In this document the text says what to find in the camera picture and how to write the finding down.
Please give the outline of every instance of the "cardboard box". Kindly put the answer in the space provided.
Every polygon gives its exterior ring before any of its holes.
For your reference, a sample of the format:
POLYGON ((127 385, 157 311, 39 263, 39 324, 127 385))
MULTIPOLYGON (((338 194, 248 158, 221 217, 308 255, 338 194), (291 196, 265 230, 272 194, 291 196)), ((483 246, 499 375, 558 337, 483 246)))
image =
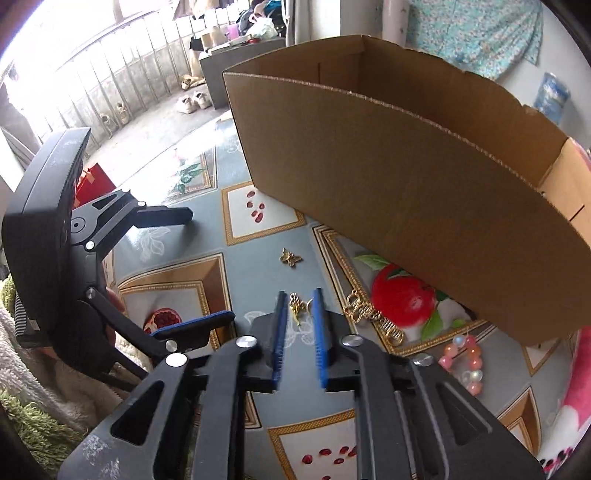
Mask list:
POLYGON ((363 36, 277 50, 224 79, 257 188, 524 345, 591 324, 591 173, 503 87, 363 36))

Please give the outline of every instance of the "light blue floral cloth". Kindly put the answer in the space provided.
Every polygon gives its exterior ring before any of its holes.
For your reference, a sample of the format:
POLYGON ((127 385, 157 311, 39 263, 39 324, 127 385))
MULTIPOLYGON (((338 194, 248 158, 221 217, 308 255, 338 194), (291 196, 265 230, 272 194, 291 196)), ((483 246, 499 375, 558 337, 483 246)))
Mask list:
POLYGON ((496 80, 542 43, 540 0, 410 0, 407 47, 496 80))

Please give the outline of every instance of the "gold butterfly charm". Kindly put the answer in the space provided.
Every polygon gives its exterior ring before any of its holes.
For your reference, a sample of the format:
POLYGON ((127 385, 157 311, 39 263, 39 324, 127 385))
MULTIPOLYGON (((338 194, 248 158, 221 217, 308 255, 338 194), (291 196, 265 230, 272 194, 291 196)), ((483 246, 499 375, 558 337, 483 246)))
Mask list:
POLYGON ((291 268, 294 268, 296 263, 301 262, 302 258, 299 255, 291 253, 287 248, 284 248, 283 254, 279 257, 279 260, 288 264, 291 268))

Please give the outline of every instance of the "blue container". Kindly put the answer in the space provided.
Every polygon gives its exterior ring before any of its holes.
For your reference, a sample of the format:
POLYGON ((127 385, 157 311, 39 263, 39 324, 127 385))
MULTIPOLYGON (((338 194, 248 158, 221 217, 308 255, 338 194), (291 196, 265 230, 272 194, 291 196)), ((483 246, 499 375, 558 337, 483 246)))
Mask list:
POLYGON ((534 108, 542 112, 551 122, 560 123, 564 104, 570 98, 569 88, 556 75, 546 72, 538 89, 534 108))

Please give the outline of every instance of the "red gift bag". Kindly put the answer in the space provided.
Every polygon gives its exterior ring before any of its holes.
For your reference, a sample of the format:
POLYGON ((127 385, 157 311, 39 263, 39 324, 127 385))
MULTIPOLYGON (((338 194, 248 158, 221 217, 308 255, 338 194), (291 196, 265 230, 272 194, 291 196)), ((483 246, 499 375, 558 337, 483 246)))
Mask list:
POLYGON ((115 185, 98 163, 85 168, 76 186, 74 208, 92 202, 106 193, 112 192, 115 185))

